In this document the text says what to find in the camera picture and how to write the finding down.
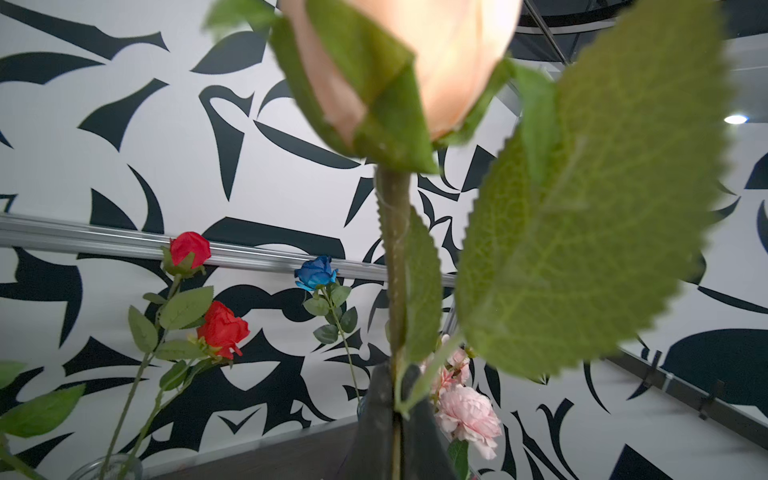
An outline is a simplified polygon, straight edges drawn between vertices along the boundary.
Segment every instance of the pink flower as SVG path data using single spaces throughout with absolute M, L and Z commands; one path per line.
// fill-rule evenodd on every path
M 435 419 L 443 432 L 469 440 L 486 460 L 496 457 L 493 438 L 502 434 L 501 421 L 487 397 L 470 387 L 456 385 L 440 396 L 438 409 Z

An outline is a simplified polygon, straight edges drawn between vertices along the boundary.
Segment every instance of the flower stem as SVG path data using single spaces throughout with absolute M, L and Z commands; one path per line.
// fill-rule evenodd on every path
M 171 297 L 176 295 L 176 292 L 179 290 L 179 286 L 181 286 L 181 275 L 174 275 L 174 282 L 170 285 L 170 289 L 168 289 L 168 295 L 166 296 L 166 300 L 170 300 Z M 160 305 L 157 308 L 157 312 L 154 315 L 154 326 L 155 328 L 159 327 L 159 318 L 160 318 L 160 311 L 165 307 L 165 305 Z M 149 362 L 152 360 L 153 354 L 152 353 L 145 353 L 144 358 L 141 360 L 141 365 L 139 365 L 139 370 L 136 372 L 136 377 L 134 378 L 134 382 L 131 385 L 131 391 L 128 392 L 128 398 L 125 400 L 125 405 L 123 406 L 123 411 L 120 414 L 120 419 L 118 420 L 118 426 L 115 427 L 114 433 L 112 434 L 112 440 L 109 442 L 109 448 L 107 449 L 107 454 L 104 457 L 104 464 L 101 466 L 101 470 L 99 471 L 98 477 L 99 480 L 104 480 L 104 477 L 107 474 L 107 468 L 109 466 L 109 458 L 112 456 L 112 453 L 114 453 L 114 446 L 118 442 L 118 436 L 120 435 L 120 431 L 123 429 L 123 422 L 125 422 L 125 416 L 128 414 L 128 409 L 131 407 L 131 402 L 134 400 L 134 395 L 136 395 L 136 389 L 139 386 L 139 382 L 141 381 L 141 374 L 144 373 L 144 370 L 149 366 Z
M 15 471 L 32 480 L 48 480 L 46 477 L 37 473 L 34 468 L 24 463 L 19 457 L 10 453 L 4 446 L 0 447 L 0 460 L 13 467 Z
M 344 336 L 344 330 L 341 329 L 341 322 L 339 321 L 339 316 L 336 315 L 336 306 L 333 304 L 333 300 L 331 299 L 331 295 L 328 292 L 327 287 L 323 287 L 323 292 L 326 294 L 326 299 L 331 305 L 331 315 L 333 315 L 333 321 L 336 322 L 336 328 L 339 329 L 339 334 L 341 335 L 341 341 L 344 342 L 344 350 L 346 350 L 346 359 L 349 362 L 349 372 L 352 373 L 352 383 L 355 386 L 355 396 L 357 397 L 357 404 L 360 404 L 360 391 L 357 389 L 357 379 L 355 378 L 355 369 L 353 368 L 354 365 L 352 364 L 352 354 L 349 353 L 349 344 L 346 342 L 346 337 Z
M 408 418 L 408 412 L 417 404 L 421 399 L 429 395 L 429 390 L 437 378 L 440 372 L 440 367 L 445 365 L 445 362 L 451 356 L 454 351 L 462 344 L 464 336 L 461 332 L 454 333 L 451 338 L 442 344 L 442 346 L 435 352 L 435 356 L 432 357 L 432 361 L 427 366 L 424 373 L 416 380 L 411 389 L 411 394 L 405 400 L 395 398 L 395 410 L 400 413 L 406 419 Z
M 411 215 L 410 181 L 408 172 L 390 170 L 383 165 L 376 168 L 376 196 L 379 198 L 379 221 L 386 256 L 391 359 L 399 357 L 406 343 L 406 235 Z M 399 379 L 397 362 L 391 360 L 390 367 L 394 385 Z M 401 424 L 399 416 L 394 415 L 392 480 L 400 480 L 401 476 Z

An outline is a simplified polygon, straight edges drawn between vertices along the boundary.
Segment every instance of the metal rail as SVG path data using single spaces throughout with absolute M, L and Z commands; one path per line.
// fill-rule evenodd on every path
M 160 247 L 168 245 L 168 235 L 97 227 L 58 220 L 0 214 L 0 246 L 63 253 L 95 253 L 116 257 L 159 260 Z M 293 273 L 301 264 L 315 258 L 302 253 L 287 253 L 258 247 L 243 247 L 211 242 L 211 257 L 206 265 L 243 270 Z M 386 267 L 375 263 L 333 259 L 333 267 L 347 278 L 386 280 Z M 455 276 L 443 275 L 443 286 L 454 286 Z

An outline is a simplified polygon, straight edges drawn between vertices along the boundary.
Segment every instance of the glass jar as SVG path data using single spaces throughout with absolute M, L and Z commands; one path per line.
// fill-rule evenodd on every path
M 101 466 L 104 464 L 104 459 L 101 457 L 93 462 L 84 465 L 72 475 L 69 475 L 68 480 L 98 480 Z M 104 476 L 104 480 L 117 480 L 120 470 L 123 465 L 126 465 L 128 461 L 128 454 L 115 453 L 109 458 L 109 466 L 107 467 L 107 474 Z M 141 460 L 134 458 L 126 468 L 125 476 L 123 480 L 141 480 L 143 469 L 141 467 Z

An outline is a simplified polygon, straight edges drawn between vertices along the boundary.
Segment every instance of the black pattern shape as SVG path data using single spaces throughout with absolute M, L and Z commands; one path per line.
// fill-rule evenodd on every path
M 216 295 L 216 300 L 230 308 L 235 316 L 247 315 L 253 309 L 281 310 L 291 322 L 306 322 L 315 318 L 306 311 L 302 302 L 306 291 L 300 288 L 282 290 L 270 295 L 253 285 L 234 285 Z
M 137 43 L 155 45 L 165 51 L 168 50 L 160 32 L 142 37 L 116 38 L 105 34 L 93 25 L 51 17 L 5 0 L 0 0 L 0 13 L 109 60 L 123 48 Z
M 594 401 L 598 403 L 600 408 L 610 414 L 608 409 L 605 408 L 605 405 L 603 405 L 603 402 L 600 401 L 600 397 L 598 397 L 598 391 L 594 389 L 594 383 L 592 382 L 592 364 L 589 362 L 584 362 L 584 380 L 587 382 L 589 393 L 592 394 Z
M 4 214 L 7 214 L 11 211 L 11 205 L 13 204 L 13 200 L 16 200 L 17 195 L 18 194 L 0 195 L 0 200 L 7 200 L 5 202 L 5 206 L 2 209 Z
M 635 452 L 629 445 L 624 445 L 614 471 L 608 480 L 638 480 L 639 478 L 643 480 L 672 480 L 669 475 Z
M 445 197 L 449 200 L 453 200 L 455 202 L 458 202 L 458 194 L 451 194 L 449 192 L 444 192 L 437 188 L 434 183 L 424 175 L 418 174 L 419 179 L 417 181 L 417 186 L 419 188 L 422 188 L 423 190 L 427 190 L 428 192 L 432 192 L 434 194 L 438 194 L 441 197 Z
M 716 292 L 715 290 L 710 290 L 704 286 L 699 285 L 698 289 L 701 293 L 704 295 L 714 298 L 718 302 L 725 303 L 726 305 L 731 305 L 736 308 L 740 308 L 742 310 L 749 310 L 750 312 L 757 312 L 757 313 L 768 313 L 768 308 L 760 305 L 755 305 L 754 303 L 747 302 L 746 300 L 738 299 L 735 296 L 726 295 L 725 293 Z
M 285 243 L 300 248 L 309 255 L 330 255 L 332 258 L 345 258 L 344 246 L 338 238 L 231 217 L 225 217 L 208 227 L 203 233 L 203 237 L 211 242 L 234 243 L 246 247 Z
M 488 389 L 491 390 L 491 395 L 496 401 L 496 405 L 502 406 L 502 386 L 498 380 L 498 370 L 485 364 L 485 379 L 488 380 Z
M 100 392 L 101 390 L 109 390 L 118 386 L 130 385 L 133 382 L 134 382 L 134 378 L 127 377 L 127 376 L 111 377 L 106 379 L 81 380 L 80 382 L 65 383 L 64 385 L 58 387 L 57 390 L 68 389 L 73 386 L 85 384 L 85 392 L 83 393 L 83 395 L 88 395 L 89 393 L 96 393 L 96 392 Z
M 506 425 L 502 426 L 504 427 L 504 438 L 507 440 L 504 442 L 504 461 L 502 463 L 502 472 L 507 472 L 512 476 L 512 478 L 517 478 L 518 467 L 517 464 L 515 464 L 515 456 L 512 454 L 512 447 L 509 445 L 509 428 Z
M 462 192 L 469 192 L 472 189 L 480 188 L 482 178 L 485 176 L 485 173 L 488 172 L 488 168 L 494 160 L 496 160 L 496 157 L 491 155 L 486 149 L 480 145 L 475 147 L 475 153 L 472 155 L 472 162 L 469 164 L 467 176 L 464 178 Z
M 715 215 L 713 223 L 717 223 L 721 220 L 728 218 L 728 216 L 731 215 L 733 211 L 736 209 L 736 205 L 739 204 L 739 200 L 741 200 L 741 197 L 738 197 L 736 201 L 733 202 L 731 205 L 728 205 L 727 207 L 724 207 L 712 212 Z
M 74 265 L 57 265 L 40 260 L 19 247 L 13 250 L 18 257 L 16 283 L 0 283 L 0 296 L 35 302 L 66 302 L 58 343 L 61 346 L 80 313 L 83 301 L 80 270 Z
M 768 253 L 768 216 L 766 215 L 766 201 L 760 202 L 760 208 L 757 211 L 757 236 L 763 249 Z
M 200 74 L 225 74 L 261 63 L 266 38 L 255 31 L 238 31 L 222 38 L 190 70 Z
M 149 432 L 155 432 L 173 423 L 170 438 L 164 442 L 150 440 L 141 458 L 168 449 L 190 449 L 197 451 L 208 419 L 215 412 L 244 410 L 250 406 L 266 404 L 266 421 L 262 434 L 285 422 L 296 421 L 306 428 L 311 421 L 302 417 L 301 410 L 291 413 L 293 401 L 307 406 L 319 419 L 330 422 L 334 419 L 324 415 L 315 407 L 306 383 L 301 376 L 304 357 L 293 356 L 275 349 L 264 336 L 263 331 L 244 345 L 240 363 L 278 362 L 277 367 L 257 386 L 246 391 L 232 385 L 221 369 L 213 369 L 198 376 L 194 382 L 168 407 L 155 417 Z M 122 448 L 128 451 L 137 438 Z
M 211 99 L 221 98 L 235 105 L 246 116 L 250 114 L 250 106 L 253 103 L 253 95 L 247 98 L 238 97 L 235 92 L 221 85 L 211 85 L 205 87 L 198 95 L 200 103 L 208 115 L 210 126 L 214 130 L 216 138 L 216 149 L 219 152 L 219 170 L 221 173 L 221 185 L 224 188 L 224 194 L 227 200 L 232 194 L 232 186 L 235 182 L 235 173 L 237 164 L 240 162 L 240 149 L 243 146 L 245 134 L 228 124 L 217 112 Z
M 325 165 L 326 167 L 343 170 L 356 168 L 362 165 L 358 161 L 351 160 L 330 150 L 326 150 L 325 148 L 318 147 L 308 141 L 304 141 L 293 135 L 279 131 L 276 128 L 272 128 L 269 125 L 265 125 L 258 120 L 254 120 L 253 122 L 267 140 L 298 157 L 313 161 L 316 164 Z
M 168 84 L 153 78 L 148 84 L 118 101 L 102 105 L 92 111 L 85 120 L 78 125 L 80 130 L 90 131 L 104 138 L 112 144 L 115 150 L 120 151 L 123 136 L 128 128 L 128 123 L 136 113 L 136 110 L 147 100 L 150 95 Z
M 30 447 L 23 452 L 17 453 L 15 456 L 32 468 L 37 468 L 46 457 L 46 455 L 51 453 L 59 443 L 62 443 L 67 439 L 68 436 L 72 435 L 73 433 L 74 432 L 65 433 L 64 435 L 59 435 L 53 439 L 46 440 L 43 443 L 38 443 L 34 447 Z
M 0 83 L 24 81 L 45 85 L 69 71 L 103 65 L 88 58 L 49 51 L 31 51 L 0 58 Z
M 144 197 L 147 199 L 147 220 L 144 221 L 144 226 L 141 228 L 142 232 L 150 233 L 165 233 L 163 225 L 163 212 L 160 209 L 160 202 L 157 201 L 152 187 L 149 186 L 147 181 L 136 171 L 131 165 L 128 165 L 131 169 L 136 180 L 139 180 L 141 189 L 144 191 Z
M 369 371 L 368 367 L 370 366 L 377 366 L 380 363 L 384 363 L 389 359 L 389 356 L 379 350 L 379 347 L 376 345 L 373 345 L 372 343 L 368 344 L 368 350 L 370 350 L 371 355 L 367 360 L 363 360 L 360 358 L 360 355 L 357 353 L 353 353 L 351 355 L 352 357 L 352 364 L 354 366 L 358 366 L 361 369 L 365 370 L 365 372 L 368 374 L 368 378 L 371 378 L 371 372 Z M 346 354 L 341 356 L 334 356 L 332 358 L 326 359 L 326 362 L 341 362 L 341 363 L 349 363 L 349 359 L 347 358 Z
M 554 464 L 550 461 L 549 458 L 547 458 L 546 454 L 541 450 L 541 447 L 538 446 L 538 443 L 530 436 L 528 433 L 526 433 L 525 428 L 523 427 L 523 422 L 520 420 L 520 415 L 517 412 L 512 412 L 512 415 L 517 419 L 518 423 L 520 424 L 520 431 L 522 433 L 523 437 L 523 446 L 527 448 L 538 460 L 544 464 L 545 467 L 549 468 L 550 472 L 554 474 L 558 478 L 558 480 L 569 480 L 565 477 L 557 467 L 554 466 Z M 528 462 L 535 465 L 533 462 L 533 459 L 529 456 Z
M 346 221 L 344 227 L 349 225 L 349 222 L 357 215 L 357 212 L 362 207 L 363 202 L 373 191 L 373 179 L 368 177 L 361 177 L 357 182 L 357 188 L 355 189 L 355 195 L 352 197 L 352 203 L 349 205 L 349 212 L 346 215 Z
M 725 382 L 719 396 L 754 405 L 768 415 L 768 330 L 722 329 L 687 336 L 670 347 L 661 366 L 705 392 Z
M 746 190 L 765 190 L 768 189 L 768 154 L 763 155 L 755 163 L 749 180 L 744 186 Z
M 104 195 L 91 188 L 91 225 L 136 230 L 125 212 Z
M 89 337 L 80 352 L 69 359 L 62 367 L 64 368 L 64 373 L 70 376 L 73 373 L 105 366 L 139 366 L 140 364 L 141 362 L 138 360 L 109 348 L 94 337 Z
M 3 415 L 17 405 L 21 405 L 21 402 L 16 400 L 16 396 L 32 381 L 33 378 L 41 373 L 43 373 L 43 367 L 41 366 L 36 369 L 21 372 L 16 376 L 13 382 L 4 389 L 0 389 L 0 415 Z
M 240 423 L 235 423 L 235 422 L 233 422 L 233 421 L 231 421 L 231 420 L 229 420 L 229 419 L 225 419 L 225 418 L 224 418 L 223 416 L 221 416 L 221 415 L 219 415 L 219 418 L 220 418 L 220 419 L 222 419 L 222 420 L 223 420 L 223 422 L 227 424 L 227 426 L 230 428 L 230 431 L 232 432 L 232 435 L 236 435 L 236 434 L 237 434 L 237 431 L 238 431 L 238 430 L 240 430 L 240 429 L 242 429 L 242 428 L 243 428 L 243 425 L 245 425 L 245 424 L 246 424 L 246 422 L 248 422 L 248 420 L 250 420 L 250 418 L 251 418 L 252 416 L 256 415 L 256 412 L 258 412 L 259 410 L 261 410 L 261 408 L 255 409 L 255 410 L 253 411 L 253 413 L 251 413 L 251 414 L 250 414 L 250 415 L 248 415 L 246 418 L 244 418 L 244 419 L 243 419 L 243 421 L 242 421 L 242 422 L 240 422 Z
M 347 401 L 354 400 L 357 398 L 355 387 L 351 385 L 342 385 L 342 387 L 344 387 L 344 391 L 346 392 Z M 367 389 L 358 389 L 358 391 L 360 392 L 360 398 L 366 396 L 366 393 L 368 393 Z
M 563 449 L 560 446 L 560 428 L 563 426 L 563 419 L 565 418 L 565 414 L 568 413 L 568 410 L 570 410 L 573 405 L 574 403 L 571 400 L 563 399 L 563 401 L 560 402 L 560 405 L 554 415 L 552 415 L 549 407 L 544 404 L 539 405 L 537 410 L 541 410 L 547 416 L 547 425 L 549 425 L 549 438 L 552 440 L 554 454 L 558 456 L 560 463 L 565 467 L 566 470 L 568 470 L 568 473 L 570 473 L 573 478 L 576 478 L 576 480 L 579 480 L 574 471 L 571 470 L 568 462 L 565 461 L 565 457 L 563 456 Z

